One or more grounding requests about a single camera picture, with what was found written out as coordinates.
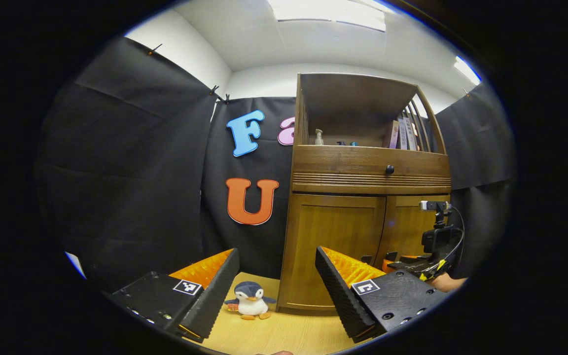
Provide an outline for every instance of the orange soft finger pad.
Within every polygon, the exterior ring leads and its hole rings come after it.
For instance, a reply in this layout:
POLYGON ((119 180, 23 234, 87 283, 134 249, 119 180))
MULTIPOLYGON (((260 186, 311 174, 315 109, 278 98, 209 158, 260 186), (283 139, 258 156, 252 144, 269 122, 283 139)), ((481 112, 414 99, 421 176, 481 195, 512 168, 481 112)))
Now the orange soft finger pad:
POLYGON ((229 254, 231 254, 232 250, 233 249, 219 252, 219 254, 215 254, 209 258, 184 267, 179 271, 175 271, 172 274, 169 274, 169 276, 180 280, 192 281, 193 283, 202 285, 203 288, 207 288, 212 282, 214 275, 216 275, 216 272, 218 272, 221 265, 223 265, 225 260, 227 260, 229 254))
POLYGON ((353 283, 386 275, 385 272, 338 251, 326 247, 321 247, 321 249, 325 252, 327 258, 330 259, 330 262, 333 263, 334 268, 339 272, 339 275, 348 287, 352 287, 353 283))

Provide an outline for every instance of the orange letter u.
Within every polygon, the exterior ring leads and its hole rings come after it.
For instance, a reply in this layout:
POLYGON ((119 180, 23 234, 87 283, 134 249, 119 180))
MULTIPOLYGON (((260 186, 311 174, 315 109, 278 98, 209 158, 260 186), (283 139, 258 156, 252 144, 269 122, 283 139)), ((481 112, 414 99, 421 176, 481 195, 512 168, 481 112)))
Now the orange letter u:
POLYGON ((247 179, 232 178, 228 179, 227 187, 227 213, 232 220, 240 224, 259 225, 271 218, 273 212, 273 194, 280 184, 275 180, 259 180, 257 187, 262 190, 260 198, 260 210, 257 213, 248 213, 244 209, 244 200, 247 188, 251 182, 247 179))

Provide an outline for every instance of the ceiling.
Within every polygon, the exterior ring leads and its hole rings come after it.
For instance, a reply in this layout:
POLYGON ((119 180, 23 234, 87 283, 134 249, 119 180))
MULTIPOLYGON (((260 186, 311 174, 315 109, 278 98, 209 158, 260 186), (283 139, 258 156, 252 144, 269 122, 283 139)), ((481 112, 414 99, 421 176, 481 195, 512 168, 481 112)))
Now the ceiling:
POLYGON ((475 87, 453 68, 460 53, 405 14, 387 13, 383 33, 336 22, 278 23, 267 0, 192 0, 175 10, 232 71, 335 63, 408 76, 457 98, 475 87))

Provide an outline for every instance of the black fabric backdrop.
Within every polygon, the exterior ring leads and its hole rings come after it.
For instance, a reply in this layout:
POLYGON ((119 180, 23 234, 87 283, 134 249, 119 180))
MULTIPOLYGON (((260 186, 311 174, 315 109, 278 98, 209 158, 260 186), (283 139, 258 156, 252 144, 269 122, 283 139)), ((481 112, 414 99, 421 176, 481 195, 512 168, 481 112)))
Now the black fabric backdrop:
POLYGON ((280 123, 294 115, 295 97, 237 99, 228 105, 219 102, 212 118, 203 168, 201 218, 205 254, 236 247, 240 252, 241 271, 273 279, 280 278, 282 269, 292 155, 292 146, 280 144, 278 134, 282 131, 280 123), (257 142, 257 149, 234 157, 235 144, 227 122, 254 110, 264 113, 264 120, 258 123, 260 137, 251 138, 257 142), (250 180, 245 199, 245 209, 250 213, 260 207, 261 190, 257 182, 262 179, 279 182, 273 198, 273 213, 267 222, 245 225, 230 218, 225 185, 230 178, 250 180))
POLYGON ((199 186, 216 97, 148 52, 117 38, 59 92, 41 131, 46 227, 108 292, 204 256, 199 186))
MULTIPOLYGON (((449 275, 469 277, 500 240, 515 186, 514 135, 485 82, 435 117, 451 166, 451 203, 464 218, 464 252, 449 275)), ((457 213, 449 222, 460 225, 457 213)))
POLYGON ((511 179, 516 171, 514 135, 505 110, 485 82, 435 114, 451 165, 451 188, 511 179))
MULTIPOLYGON (((216 96, 148 51, 118 38, 59 93, 36 165, 49 230, 79 257, 88 279, 109 292, 148 271, 173 272, 232 247, 239 248, 242 271, 279 278, 292 147, 277 136, 295 114, 295 97, 218 103, 210 126, 216 96), (258 148, 234 157, 226 124, 253 110, 265 115, 260 137, 252 137, 258 148), (260 207, 259 180, 279 182, 270 220, 243 225, 230 218, 229 178, 250 180, 248 212, 260 207)), ((465 277, 502 233, 512 134, 483 84, 436 117, 451 161, 451 202, 467 231, 451 276, 465 277)))

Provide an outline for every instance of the blue letter f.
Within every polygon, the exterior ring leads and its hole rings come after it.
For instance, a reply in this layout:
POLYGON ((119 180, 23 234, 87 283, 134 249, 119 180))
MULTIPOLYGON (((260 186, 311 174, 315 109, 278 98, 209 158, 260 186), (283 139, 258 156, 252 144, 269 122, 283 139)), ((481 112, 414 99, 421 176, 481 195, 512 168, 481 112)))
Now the blue letter f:
POLYGON ((234 157, 239 157, 257 149, 257 143, 251 142, 249 135, 252 135, 255 139, 260 137, 260 126, 253 120, 262 121, 263 119, 264 113, 260 110, 255 110, 227 123, 227 127, 232 129, 234 143, 236 144, 234 157))

